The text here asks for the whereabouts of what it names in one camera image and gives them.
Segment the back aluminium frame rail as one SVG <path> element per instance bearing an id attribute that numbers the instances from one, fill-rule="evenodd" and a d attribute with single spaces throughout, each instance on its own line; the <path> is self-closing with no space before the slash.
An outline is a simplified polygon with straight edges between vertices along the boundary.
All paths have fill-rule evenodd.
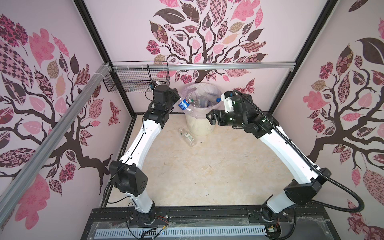
<path id="1" fill-rule="evenodd" d="M 231 70 L 231 69 L 294 69 L 295 62 L 260 62 L 260 63 L 219 63 L 219 64 L 147 64 L 141 63 L 137 65 L 116 65 L 114 70 L 169 70 L 169 71 L 189 71 L 189 70 Z"/>

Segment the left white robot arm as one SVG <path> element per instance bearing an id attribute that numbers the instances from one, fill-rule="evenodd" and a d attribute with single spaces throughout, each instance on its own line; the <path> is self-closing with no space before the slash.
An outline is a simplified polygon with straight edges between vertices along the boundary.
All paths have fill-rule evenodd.
<path id="1" fill-rule="evenodd" d="M 149 149 L 178 100 L 180 95 L 177 89 L 166 85 L 154 87 L 153 100 L 142 118 L 138 135 L 126 153 L 110 164 L 110 183 L 131 199 L 138 217 L 147 224 L 155 220 L 155 203 L 146 191 L 148 177 L 142 168 Z"/>

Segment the Fiji red flower bottle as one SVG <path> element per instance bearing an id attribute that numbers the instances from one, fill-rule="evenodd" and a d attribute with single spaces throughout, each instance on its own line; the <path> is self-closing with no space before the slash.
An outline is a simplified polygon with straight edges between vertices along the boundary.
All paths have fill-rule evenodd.
<path id="1" fill-rule="evenodd" d="M 211 94 L 211 93 L 206 93 L 206 98 L 208 99 L 208 101 L 212 104 L 218 104 L 221 102 L 221 98 L 220 96 L 218 95 L 215 95 L 215 94 Z"/>

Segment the white ribbed trash bin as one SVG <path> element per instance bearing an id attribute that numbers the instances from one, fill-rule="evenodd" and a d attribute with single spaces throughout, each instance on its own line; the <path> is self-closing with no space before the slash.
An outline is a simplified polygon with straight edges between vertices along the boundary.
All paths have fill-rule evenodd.
<path id="1" fill-rule="evenodd" d="M 211 134 L 215 127 L 211 125 L 207 119 L 196 119 L 186 115 L 187 127 L 190 132 L 195 136 L 207 136 Z"/>

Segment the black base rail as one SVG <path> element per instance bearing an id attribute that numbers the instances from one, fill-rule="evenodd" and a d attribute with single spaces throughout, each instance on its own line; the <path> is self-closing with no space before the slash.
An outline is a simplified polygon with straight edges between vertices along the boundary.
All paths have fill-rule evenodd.
<path id="1" fill-rule="evenodd" d="M 135 210 L 134 207 L 106 207 L 92 209 L 86 228 L 90 229 L 94 223 L 109 222 L 123 223 L 131 221 L 132 226 L 144 226 L 146 224 L 186 223 L 200 220 L 247 220 L 252 224 L 277 224 L 288 223 L 293 220 L 293 212 L 297 219 L 309 219 L 330 221 L 324 207 L 319 205 L 298 206 L 294 209 L 284 210 L 276 215 L 270 222 L 262 218 L 260 205 L 237 206 L 187 206 L 187 207 L 153 207 L 148 214 Z"/>

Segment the green label clear bottle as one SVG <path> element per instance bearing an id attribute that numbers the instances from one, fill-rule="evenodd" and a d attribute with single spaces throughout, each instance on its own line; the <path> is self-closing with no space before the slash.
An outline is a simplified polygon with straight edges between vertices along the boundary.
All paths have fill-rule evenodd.
<path id="1" fill-rule="evenodd" d="M 184 128 L 179 129 L 179 134 L 182 136 L 183 140 L 190 146 L 193 147 L 197 142 L 195 137 L 191 135 L 191 133 Z"/>

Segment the blue label blue cap bottle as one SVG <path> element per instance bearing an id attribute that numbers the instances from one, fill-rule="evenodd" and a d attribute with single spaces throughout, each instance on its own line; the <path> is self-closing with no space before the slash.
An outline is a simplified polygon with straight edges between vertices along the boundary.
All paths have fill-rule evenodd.
<path id="1" fill-rule="evenodd" d="M 183 100 L 180 100 L 178 106 L 179 108 L 186 113 L 191 113 L 193 110 L 191 109 L 191 105 L 194 103 L 194 99 L 192 97 L 186 97 Z"/>

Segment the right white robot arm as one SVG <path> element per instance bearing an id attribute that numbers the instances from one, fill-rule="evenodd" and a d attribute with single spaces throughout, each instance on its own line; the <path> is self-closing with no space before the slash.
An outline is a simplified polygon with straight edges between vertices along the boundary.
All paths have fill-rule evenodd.
<path id="1" fill-rule="evenodd" d="M 260 212 L 266 222 L 272 222 L 283 210 L 295 205 L 309 203 L 326 182 L 319 174 L 331 175 L 326 168 L 311 169 L 311 162 L 301 156 L 301 151 L 293 149 L 293 142 L 288 139 L 271 114 L 259 112 L 252 108 L 248 111 L 212 110 L 206 118 L 211 125 L 232 126 L 253 134 L 267 145 L 289 169 L 294 179 L 284 190 L 269 197 L 262 205 Z"/>

